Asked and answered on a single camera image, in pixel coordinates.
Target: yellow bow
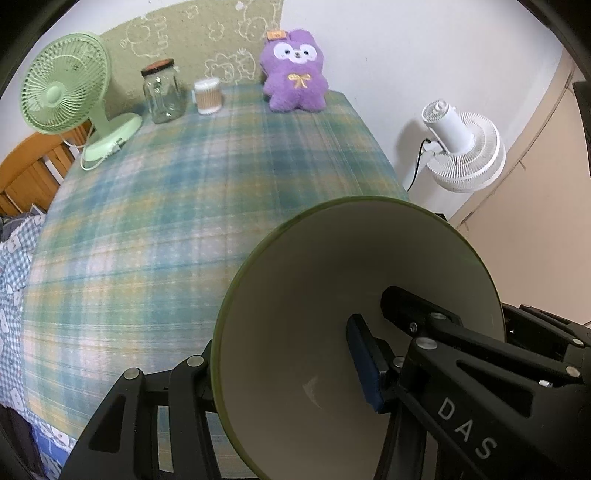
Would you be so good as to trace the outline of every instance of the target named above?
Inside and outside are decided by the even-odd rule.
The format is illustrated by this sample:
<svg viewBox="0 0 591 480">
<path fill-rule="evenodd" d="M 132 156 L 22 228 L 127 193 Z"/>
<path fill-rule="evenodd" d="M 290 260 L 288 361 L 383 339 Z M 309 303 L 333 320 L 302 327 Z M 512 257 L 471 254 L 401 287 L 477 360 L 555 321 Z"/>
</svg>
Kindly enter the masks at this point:
<svg viewBox="0 0 591 480">
<path fill-rule="evenodd" d="M 312 76 L 309 73 L 305 73 L 303 75 L 290 73 L 287 76 L 287 79 L 295 82 L 294 88 L 308 88 L 308 86 L 304 83 L 304 80 L 309 82 L 312 79 Z"/>
</svg>

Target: pillow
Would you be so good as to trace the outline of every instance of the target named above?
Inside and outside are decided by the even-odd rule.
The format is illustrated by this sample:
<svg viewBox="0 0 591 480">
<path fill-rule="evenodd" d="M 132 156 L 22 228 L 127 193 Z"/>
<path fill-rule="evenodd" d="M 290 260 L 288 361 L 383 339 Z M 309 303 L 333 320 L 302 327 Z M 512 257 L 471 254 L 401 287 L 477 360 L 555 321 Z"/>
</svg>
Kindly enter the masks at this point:
<svg viewBox="0 0 591 480">
<path fill-rule="evenodd" d="M 6 242 L 10 234 L 17 229 L 27 218 L 33 216 L 31 212 L 21 213 L 14 217 L 2 217 L 2 228 L 0 229 L 0 242 Z"/>
</svg>

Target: tag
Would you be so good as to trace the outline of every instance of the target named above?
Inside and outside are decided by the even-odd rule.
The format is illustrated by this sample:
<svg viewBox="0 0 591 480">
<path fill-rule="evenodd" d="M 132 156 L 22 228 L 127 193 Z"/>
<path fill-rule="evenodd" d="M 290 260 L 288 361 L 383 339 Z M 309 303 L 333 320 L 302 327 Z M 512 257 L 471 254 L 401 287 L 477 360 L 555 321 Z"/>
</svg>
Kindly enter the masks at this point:
<svg viewBox="0 0 591 480">
<path fill-rule="evenodd" d="M 68 435 L 65 433 L 60 432 L 57 428 L 51 427 L 51 432 L 53 437 L 60 442 L 62 445 L 68 446 L 70 444 L 70 439 Z"/>
<path fill-rule="evenodd" d="M 22 292 L 21 292 L 21 290 L 17 290 L 16 292 L 14 292 L 12 294 L 12 299 L 14 301 L 14 306 L 15 307 L 18 307 L 18 305 L 19 305 L 19 303 L 21 301 L 21 298 L 22 298 Z"/>
<path fill-rule="evenodd" d="M 0 309 L 0 329 L 2 329 L 2 333 L 10 332 L 10 329 L 8 328 L 8 322 L 6 321 L 6 314 L 4 313 L 3 309 Z"/>
<path fill-rule="evenodd" d="M 13 408 L 17 411 L 25 411 L 25 405 L 23 405 L 22 398 L 16 388 L 10 391 L 10 396 L 12 397 Z"/>
<path fill-rule="evenodd" d="M 287 38 L 285 30 L 269 30 L 267 31 L 267 40 L 283 40 Z"/>
<path fill-rule="evenodd" d="M 6 248 L 8 253 L 13 254 L 16 250 L 21 247 L 21 240 L 19 239 L 18 235 L 11 235 L 6 243 Z"/>
</svg>

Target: green bowl rim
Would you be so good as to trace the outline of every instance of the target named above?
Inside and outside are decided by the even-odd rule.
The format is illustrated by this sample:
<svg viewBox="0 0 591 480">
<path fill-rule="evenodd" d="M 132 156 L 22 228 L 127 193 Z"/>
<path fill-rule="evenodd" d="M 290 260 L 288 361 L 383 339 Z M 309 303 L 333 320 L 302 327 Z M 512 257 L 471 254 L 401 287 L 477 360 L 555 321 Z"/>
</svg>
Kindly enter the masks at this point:
<svg viewBox="0 0 591 480">
<path fill-rule="evenodd" d="M 219 313 L 217 315 L 216 326 L 215 326 L 215 329 L 213 332 L 212 350 L 211 350 L 210 363 L 209 363 L 210 376 L 211 376 L 211 380 L 212 380 L 213 401 L 215 402 L 217 414 L 220 418 L 220 422 L 222 424 L 224 432 L 228 436 L 230 443 L 232 444 L 233 448 L 236 450 L 237 454 L 240 456 L 242 461 L 245 462 L 247 467 L 250 468 L 253 471 L 253 473 L 260 480 L 272 480 L 272 479 L 258 467 L 258 465 L 247 454 L 246 450 L 243 448 L 242 444 L 238 440 L 236 432 L 234 432 L 234 429 L 232 428 L 232 423 L 230 422 L 230 419 L 228 416 L 228 411 L 226 410 L 226 406 L 224 405 L 224 402 L 223 402 L 222 385 L 221 385 L 221 382 L 219 381 L 219 377 L 220 377 L 219 365 L 220 365 L 220 363 L 219 363 L 219 361 L 217 361 L 217 359 L 220 357 L 220 349 L 222 347 L 223 330 L 224 330 L 225 323 L 226 323 L 227 313 L 230 308 L 230 304 L 232 303 L 233 292 L 236 290 L 242 277 L 246 274 L 246 272 L 248 271 L 250 266 L 255 262 L 255 260 L 267 249 L 267 247 L 269 247 L 269 245 L 271 245 L 276 239 L 278 239 L 283 233 L 285 233 L 293 225 L 295 225 L 299 221 L 303 220 L 304 218 L 312 215 L 313 213 L 319 212 L 320 210 L 325 210 L 325 209 L 333 207 L 335 205 L 340 205 L 342 203 L 367 202 L 367 201 L 399 203 L 399 204 L 414 208 L 415 210 L 418 210 L 421 213 L 425 213 L 426 215 L 429 215 L 432 218 L 435 218 L 438 222 L 442 223 L 447 228 L 452 230 L 459 238 L 462 239 L 462 241 L 470 248 L 470 250 L 472 250 L 475 257 L 482 264 L 482 267 L 484 268 L 485 272 L 487 273 L 487 275 L 491 281 L 492 287 L 495 290 L 496 298 L 499 300 L 499 309 L 501 310 L 501 314 L 502 314 L 501 299 L 499 297 L 498 291 L 496 290 L 495 283 L 493 282 L 491 274 L 489 273 L 488 269 L 486 268 L 486 265 L 484 264 L 484 262 L 482 261 L 482 259 L 478 255 L 478 253 L 476 253 L 476 250 L 474 250 L 474 248 L 470 245 L 470 243 L 468 243 L 468 241 L 449 223 L 447 223 L 445 220 L 443 220 L 439 216 L 435 215 L 433 212 L 430 212 L 429 210 L 419 207 L 419 205 L 415 205 L 415 204 L 407 202 L 405 200 L 401 200 L 401 199 L 397 199 L 397 198 L 393 198 L 393 197 L 381 196 L 381 195 L 346 196 L 346 197 L 340 197 L 337 199 L 329 200 L 327 202 L 319 203 L 318 205 L 315 205 L 315 206 L 299 213 L 295 217 L 287 220 L 286 222 L 284 222 L 281 225 L 279 225 L 278 227 L 276 227 L 255 247 L 255 249 L 251 252 L 251 254 L 248 256 L 248 258 L 241 265 L 240 269 L 238 269 L 238 272 L 236 273 L 236 275 L 234 275 L 234 278 L 232 279 L 232 282 L 230 283 L 230 286 L 228 287 L 228 291 L 226 292 L 226 295 L 222 301 L 222 306 L 220 307 Z M 505 333 L 504 336 L 506 338 L 506 330 L 505 330 L 504 324 L 503 324 L 503 330 Z"/>
</svg>

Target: wooden bed frame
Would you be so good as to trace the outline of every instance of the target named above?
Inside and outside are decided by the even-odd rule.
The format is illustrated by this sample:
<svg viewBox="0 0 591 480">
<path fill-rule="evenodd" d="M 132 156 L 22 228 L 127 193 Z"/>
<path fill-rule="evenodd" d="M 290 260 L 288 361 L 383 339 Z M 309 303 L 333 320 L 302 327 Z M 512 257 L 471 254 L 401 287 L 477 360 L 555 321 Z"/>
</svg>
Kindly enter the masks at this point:
<svg viewBox="0 0 591 480">
<path fill-rule="evenodd" d="M 46 161 L 65 177 L 74 156 L 63 139 L 83 145 L 89 129 L 86 122 L 61 136 L 34 133 L 12 150 L 0 163 L 0 214 L 27 212 L 33 203 L 47 211 L 60 185 Z"/>
</svg>

